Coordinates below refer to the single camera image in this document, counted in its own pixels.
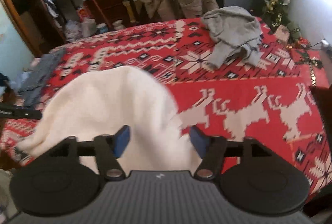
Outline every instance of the light blue wall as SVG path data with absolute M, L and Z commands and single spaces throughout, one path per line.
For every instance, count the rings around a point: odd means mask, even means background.
M 13 80 L 33 58 L 0 3 L 0 73 Z

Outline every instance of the red blanket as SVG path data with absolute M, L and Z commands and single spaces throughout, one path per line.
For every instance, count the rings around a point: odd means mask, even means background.
M 303 171 L 314 193 L 332 180 L 332 166 L 326 134 L 306 87 L 311 84 L 308 66 L 296 65 L 298 58 L 291 58 L 260 22 L 262 56 L 256 68 L 236 59 L 211 71 L 206 62 L 214 44 L 198 18 L 136 26 L 67 44 L 38 109 L 82 73 L 136 66 L 167 84 L 178 102 L 184 133 L 197 124 L 208 135 L 255 137 Z M 318 85 L 326 85 L 324 71 L 315 71 Z M 16 143 L 32 134 L 36 123 L 8 120 L 1 138 L 1 148 L 23 165 L 31 158 L 18 151 Z M 236 161 L 229 159 L 224 169 Z

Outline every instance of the white wall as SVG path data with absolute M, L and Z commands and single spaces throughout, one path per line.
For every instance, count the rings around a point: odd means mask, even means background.
M 311 44 L 332 43 L 332 0 L 291 0 L 288 14 Z
M 0 3 L 0 73 L 13 80 L 33 58 Z

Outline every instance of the christmas decoration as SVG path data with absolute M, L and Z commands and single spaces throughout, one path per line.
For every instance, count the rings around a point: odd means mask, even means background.
M 290 20 L 287 15 L 287 8 L 290 0 L 257 0 L 253 7 L 256 16 L 262 16 L 263 20 L 273 31 L 280 25 L 286 26 Z
M 310 42 L 305 39 L 300 37 L 297 41 L 295 41 L 294 46 L 295 48 L 299 48 L 299 49 L 306 49 L 307 47 L 309 47 Z
M 300 27 L 294 23 L 294 22 L 290 22 L 287 25 L 289 32 L 290 32 L 290 36 L 292 37 L 293 41 L 297 41 L 298 39 L 300 39 L 301 37 L 301 29 Z
M 282 43 L 283 45 L 287 45 L 290 33 L 286 26 L 280 25 L 274 35 L 280 43 Z
M 303 65 L 303 64 L 308 64 L 310 67 L 310 76 L 311 76 L 311 84 L 313 86 L 316 86 L 316 75 L 315 75 L 315 70 L 313 68 L 313 66 L 315 66 L 318 69 L 322 69 L 323 68 L 323 63 L 315 58 L 310 58 L 307 50 L 303 50 L 303 51 L 299 51 L 296 50 L 297 53 L 299 53 L 301 55 L 300 61 L 299 62 L 295 62 L 296 65 Z

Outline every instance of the gray cloth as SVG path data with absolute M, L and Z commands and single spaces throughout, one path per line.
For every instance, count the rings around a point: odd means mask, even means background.
M 24 107 L 34 108 L 39 103 L 42 89 L 65 53 L 66 48 L 61 48 L 52 54 L 42 56 L 39 64 L 18 91 L 18 94 L 24 99 Z
M 241 56 L 243 62 L 257 66 L 258 44 L 262 34 L 259 21 L 241 7 L 231 6 L 208 11 L 202 17 L 216 43 L 208 63 L 219 69 L 229 57 Z

